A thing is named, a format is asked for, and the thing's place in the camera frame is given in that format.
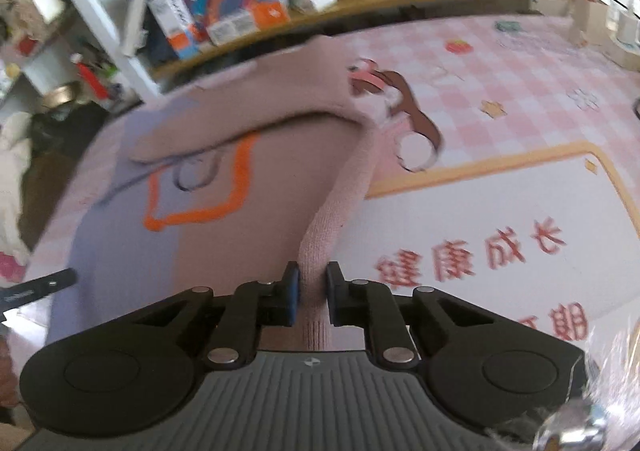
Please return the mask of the white charger block on shelf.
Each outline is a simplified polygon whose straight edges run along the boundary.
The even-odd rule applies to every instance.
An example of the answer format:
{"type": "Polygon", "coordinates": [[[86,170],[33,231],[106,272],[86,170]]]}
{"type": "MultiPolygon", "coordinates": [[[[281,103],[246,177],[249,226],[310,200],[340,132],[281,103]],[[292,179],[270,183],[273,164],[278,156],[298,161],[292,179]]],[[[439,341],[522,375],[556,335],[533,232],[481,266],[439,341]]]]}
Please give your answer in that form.
{"type": "Polygon", "coordinates": [[[296,0],[295,7],[305,15],[318,14],[336,4],[337,0],[296,0]]]}

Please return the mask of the white power adapter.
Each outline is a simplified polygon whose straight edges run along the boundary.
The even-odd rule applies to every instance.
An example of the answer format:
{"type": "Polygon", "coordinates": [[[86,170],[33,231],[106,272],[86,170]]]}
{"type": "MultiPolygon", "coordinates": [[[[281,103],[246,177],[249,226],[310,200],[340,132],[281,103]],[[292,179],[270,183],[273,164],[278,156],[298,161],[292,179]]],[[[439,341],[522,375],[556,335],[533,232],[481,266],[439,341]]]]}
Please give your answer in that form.
{"type": "Polygon", "coordinates": [[[639,18],[632,9],[620,13],[616,31],[616,40],[628,46],[638,44],[639,18]]]}

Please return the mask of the white and orange Obrite box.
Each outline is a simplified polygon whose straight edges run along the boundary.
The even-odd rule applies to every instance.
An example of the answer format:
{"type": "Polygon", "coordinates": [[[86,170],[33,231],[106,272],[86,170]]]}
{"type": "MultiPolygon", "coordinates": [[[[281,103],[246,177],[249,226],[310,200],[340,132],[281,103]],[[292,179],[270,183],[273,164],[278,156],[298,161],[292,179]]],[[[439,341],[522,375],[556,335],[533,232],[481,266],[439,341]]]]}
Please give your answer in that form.
{"type": "Polygon", "coordinates": [[[198,28],[184,0],[149,0],[152,15],[179,59],[190,59],[198,50],[198,28]]]}

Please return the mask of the red tassel ornament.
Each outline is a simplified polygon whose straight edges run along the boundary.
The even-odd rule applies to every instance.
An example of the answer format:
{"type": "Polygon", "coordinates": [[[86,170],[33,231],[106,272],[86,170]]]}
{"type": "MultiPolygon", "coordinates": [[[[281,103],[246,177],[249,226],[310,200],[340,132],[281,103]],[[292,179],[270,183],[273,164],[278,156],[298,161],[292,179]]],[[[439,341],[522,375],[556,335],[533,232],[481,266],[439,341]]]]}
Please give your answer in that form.
{"type": "Polygon", "coordinates": [[[106,87],[101,83],[96,73],[91,70],[82,59],[82,55],[79,52],[74,52],[70,55],[70,62],[76,67],[76,71],[81,79],[89,86],[93,91],[96,99],[106,100],[108,98],[108,91],[106,87]]]}

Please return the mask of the pink cartoon checkered table mat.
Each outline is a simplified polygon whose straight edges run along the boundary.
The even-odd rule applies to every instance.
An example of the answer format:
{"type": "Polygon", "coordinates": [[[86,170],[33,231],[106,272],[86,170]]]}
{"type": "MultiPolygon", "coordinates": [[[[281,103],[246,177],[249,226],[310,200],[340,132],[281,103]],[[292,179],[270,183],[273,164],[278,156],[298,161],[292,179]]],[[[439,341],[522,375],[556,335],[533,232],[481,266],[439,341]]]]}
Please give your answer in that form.
{"type": "MultiPolygon", "coordinates": [[[[250,364],[209,369],[213,298],[235,291],[208,287],[50,341],[62,289],[21,374],[36,427],[23,448],[637,449],[639,78],[568,44],[559,19],[506,20],[523,31],[461,18],[335,37],[378,151],[329,263],[388,286],[416,367],[378,367],[363,330],[329,315],[329,349],[261,336],[250,364]]],[[[131,115],[257,59],[104,132],[85,162],[90,208],[131,115]]],[[[40,244],[32,278],[73,269],[88,211],[40,244]]]]}

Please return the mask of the orange toothpaste box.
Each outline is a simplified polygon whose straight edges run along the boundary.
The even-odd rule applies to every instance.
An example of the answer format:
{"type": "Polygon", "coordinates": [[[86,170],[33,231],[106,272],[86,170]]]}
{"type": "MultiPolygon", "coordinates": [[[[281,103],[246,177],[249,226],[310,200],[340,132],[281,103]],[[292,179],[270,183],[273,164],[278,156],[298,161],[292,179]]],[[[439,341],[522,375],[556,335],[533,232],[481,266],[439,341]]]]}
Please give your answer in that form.
{"type": "Polygon", "coordinates": [[[215,46],[222,46],[241,37],[262,32],[291,21],[288,0],[258,2],[249,8],[233,11],[207,27],[206,32],[215,46]]]}

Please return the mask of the white shelf post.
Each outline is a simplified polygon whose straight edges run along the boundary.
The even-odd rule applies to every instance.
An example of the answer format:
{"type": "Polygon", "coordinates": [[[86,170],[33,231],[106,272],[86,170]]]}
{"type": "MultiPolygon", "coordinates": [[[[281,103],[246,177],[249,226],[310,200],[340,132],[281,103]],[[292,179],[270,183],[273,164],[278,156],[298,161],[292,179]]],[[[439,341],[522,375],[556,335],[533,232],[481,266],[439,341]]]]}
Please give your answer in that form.
{"type": "Polygon", "coordinates": [[[146,104],[160,100],[162,98],[160,87],[153,81],[143,64],[136,58],[127,58],[122,54],[119,28],[100,0],[71,1],[85,25],[88,26],[88,29],[138,96],[146,104]]]}

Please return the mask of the beige pen holder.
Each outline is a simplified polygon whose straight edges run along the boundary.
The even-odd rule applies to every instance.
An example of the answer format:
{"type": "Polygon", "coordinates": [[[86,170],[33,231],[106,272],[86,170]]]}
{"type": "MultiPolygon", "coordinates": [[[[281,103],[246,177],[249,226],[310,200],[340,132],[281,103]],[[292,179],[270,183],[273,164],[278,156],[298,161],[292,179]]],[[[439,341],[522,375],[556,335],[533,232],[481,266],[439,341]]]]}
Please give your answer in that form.
{"type": "Polygon", "coordinates": [[[600,5],[592,0],[576,0],[573,10],[573,23],[568,40],[576,47],[597,44],[598,12],[600,5]]]}

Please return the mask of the green eraser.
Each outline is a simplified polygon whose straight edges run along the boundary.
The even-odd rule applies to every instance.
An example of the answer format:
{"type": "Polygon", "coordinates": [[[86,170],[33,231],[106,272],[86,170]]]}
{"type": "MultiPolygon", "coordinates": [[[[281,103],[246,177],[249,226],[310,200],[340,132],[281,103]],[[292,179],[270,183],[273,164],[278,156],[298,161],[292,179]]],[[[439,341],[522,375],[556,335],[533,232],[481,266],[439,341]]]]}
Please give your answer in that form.
{"type": "Polygon", "coordinates": [[[519,34],[523,31],[521,23],[514,20],[497,20],[495,28],[497,31],[506,34],[519,34]]]}

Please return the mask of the brass bowl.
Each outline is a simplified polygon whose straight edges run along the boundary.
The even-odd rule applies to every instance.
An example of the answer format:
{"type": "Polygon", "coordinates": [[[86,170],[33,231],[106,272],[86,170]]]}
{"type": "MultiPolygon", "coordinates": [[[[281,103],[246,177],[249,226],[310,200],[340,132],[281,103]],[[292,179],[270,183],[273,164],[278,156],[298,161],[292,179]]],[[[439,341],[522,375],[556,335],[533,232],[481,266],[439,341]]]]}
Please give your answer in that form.
{"type": "Polygon", "coordinates": [[[41,98],[41,107],[44,110],[54,110],[59,107],[74,104],[80,97],[82,86],[79,82],[68,82],[52,88],[41,98]]]}

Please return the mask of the pink and purple knit sweater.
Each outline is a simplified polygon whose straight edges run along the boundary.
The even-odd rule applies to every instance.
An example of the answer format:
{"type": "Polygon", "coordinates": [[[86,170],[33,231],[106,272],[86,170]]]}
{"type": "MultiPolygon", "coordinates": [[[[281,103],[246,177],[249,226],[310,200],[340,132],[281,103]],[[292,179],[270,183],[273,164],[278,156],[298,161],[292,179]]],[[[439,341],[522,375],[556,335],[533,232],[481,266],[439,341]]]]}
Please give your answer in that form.
{"type": "Polygon", "coordinates": [[[293,262],[296,320],[262,346],[329,349],[324,269],[378,151],[378,126],[352,98],[351,59],[318,36],[131,115],[111,185],[76,233],[78,281],[54,297],[50,341],[186,289],[276,281],[293,262]]]}

